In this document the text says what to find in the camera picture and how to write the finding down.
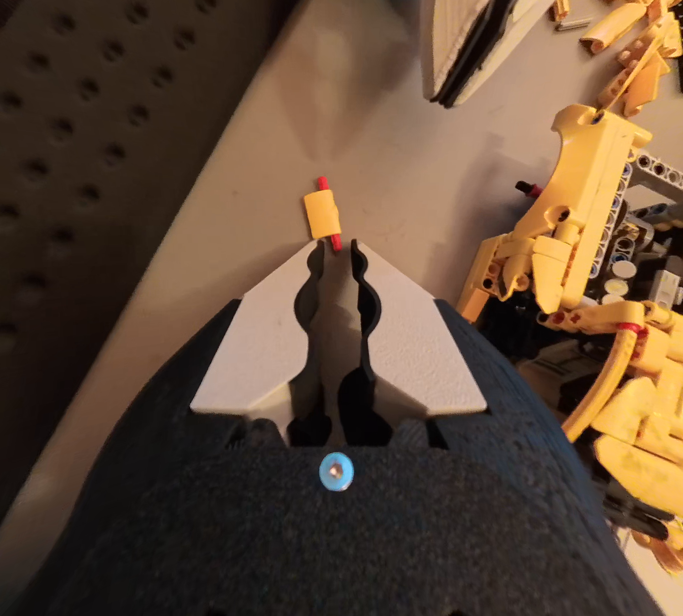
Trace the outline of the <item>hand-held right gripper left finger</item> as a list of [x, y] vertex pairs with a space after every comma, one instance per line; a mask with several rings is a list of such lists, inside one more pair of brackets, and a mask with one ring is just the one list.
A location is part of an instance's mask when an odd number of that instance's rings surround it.
[[327, 443], [331, 418], [312, 338], [324, 261], [325, 244], [310, 242], [237, 302], [193, 413], [269, 420], [295, 447]]

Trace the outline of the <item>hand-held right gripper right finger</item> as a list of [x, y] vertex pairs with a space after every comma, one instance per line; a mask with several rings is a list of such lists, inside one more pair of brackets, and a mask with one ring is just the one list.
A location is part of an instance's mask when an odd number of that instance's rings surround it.
[[449, 330], [441, 300], [358, 239], [360, 361], [339, 386], [349, 446], [385, 446], [405, 422], [484, 413], [487, 401]]

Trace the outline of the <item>pile of yellow brick parts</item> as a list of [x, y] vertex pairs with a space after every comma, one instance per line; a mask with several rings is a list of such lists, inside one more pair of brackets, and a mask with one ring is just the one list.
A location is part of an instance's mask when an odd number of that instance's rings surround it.
[[573, 19], [570, 0], [555, 0], [549, 17], [558, 32], [584, 32], [579, 43], [593, 56], [605, 52], [639, 28], [615, 53], [619, 72], [597, 97], [599, 108], [619, 106], [627, 119], [657, 99], [661, 79], [674, 60], [682, 60], [682, 0], [604, 0], [610, 11], [599, 21]]

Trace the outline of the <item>red axle pin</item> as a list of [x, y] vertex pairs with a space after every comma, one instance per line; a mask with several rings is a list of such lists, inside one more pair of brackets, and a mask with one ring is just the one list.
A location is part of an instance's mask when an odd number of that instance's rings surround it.
[[[318, 189], [320, 191], [329, 190], [329, 182], [326, 176], [318, 177]], [[340, 233], [334, 233], [329, 235], [330, 243], [334, 252], [338, 253], [342, 250], [342, 239]]]

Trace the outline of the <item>yellow toy brick car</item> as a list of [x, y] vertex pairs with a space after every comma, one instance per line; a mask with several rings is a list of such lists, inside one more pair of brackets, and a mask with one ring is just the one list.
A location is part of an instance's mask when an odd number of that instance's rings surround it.
[[478, 247], [457, 310], [558, 418], [602, 498], [682, 575], [682, 173], [652, 135], [571, 105], [559, 159], [514, 228]]

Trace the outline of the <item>grey desk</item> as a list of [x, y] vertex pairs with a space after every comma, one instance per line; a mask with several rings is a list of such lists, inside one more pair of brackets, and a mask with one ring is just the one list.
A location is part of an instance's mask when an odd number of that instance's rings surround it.
[[419, 0], [305, 0], [260, 67], [132, 300], [1, 530], [1, 613], [65, 526], [115, 422], [231, 298], [308, 240], [303, 194], [330, 180], [358, 238], [438, 298], [457, 301], [479, 243], [543, 184], [557, 111], [593, 104], [618, 71], [579, 31], [541, 17], [462, 105], [422, 98]]

